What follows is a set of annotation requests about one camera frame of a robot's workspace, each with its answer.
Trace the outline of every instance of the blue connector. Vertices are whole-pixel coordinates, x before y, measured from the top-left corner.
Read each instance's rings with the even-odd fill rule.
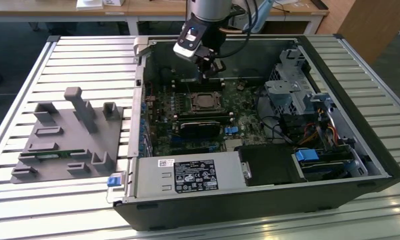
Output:
[[[235,134],[239,132],[239,127],[237,126],[233,126],[233,127],[225,127],[224,128],[224,132],[225,134],[231,135],[231,134]]]

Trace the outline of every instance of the desk leg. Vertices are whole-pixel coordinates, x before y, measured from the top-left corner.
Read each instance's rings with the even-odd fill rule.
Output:
[[[30,29],[37,32],[40,31],[38,22],[28,22]]]
[[[305,31],[304,31],[305,35],[316,34],[317,28],[321,23],[321,19],[323,19],[323,15],[311,16],[311,20],[308,22],[308,25],[307,25]]]
[[[140,35],[140,30],[138,30],[138,17],[137,16],[128,16],[125,18],[126,21],[126,26],[128,26],[128,31],[132,36]]]

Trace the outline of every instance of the barcode sticker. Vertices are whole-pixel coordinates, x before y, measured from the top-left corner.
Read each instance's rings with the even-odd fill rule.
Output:
[[[160,159],[159,160],[159,168],[163,167],[173,167],[175,159]]]

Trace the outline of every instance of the blue handle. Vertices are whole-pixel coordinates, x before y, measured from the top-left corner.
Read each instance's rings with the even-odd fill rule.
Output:
[[[269,16],[269,11],[271,11],[271,9],[273,7],[273,3],[275,3],[275,0],[264,0],[261,2],[261,4],[260,4],[259,8],[257,8],[257,13],[255,12],[252,14],[252,21],[255,20],[255,17],[256,17],[256,14],[257,14],[257,22],[256,22],[256,24],[255,24],[255,26],[253,26],[253,28],[251,30],[251,32],[253,34],[256,34],[261,30],[261,28],[264,26],[264,23],[265,23],[267,18]]]

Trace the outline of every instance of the blue latch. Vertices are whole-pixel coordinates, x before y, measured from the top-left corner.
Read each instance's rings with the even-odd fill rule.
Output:
[[[319,156],[315,149],[300,149],[295,153],[297,161],[316,161],[319,160]]]
[[[224,128],[224,132],[225,132],[225,134],[228,134],[228,135],[235,134],[236,132],[239,132],[239,127],[237,127],[237,126],[233,126],[233,127],[225,127],[225,128]]]
[[[108,187],[118,187],[118,186],[121,186],[121,177],[120,176],[110,176],[108,178],[106,186]]]

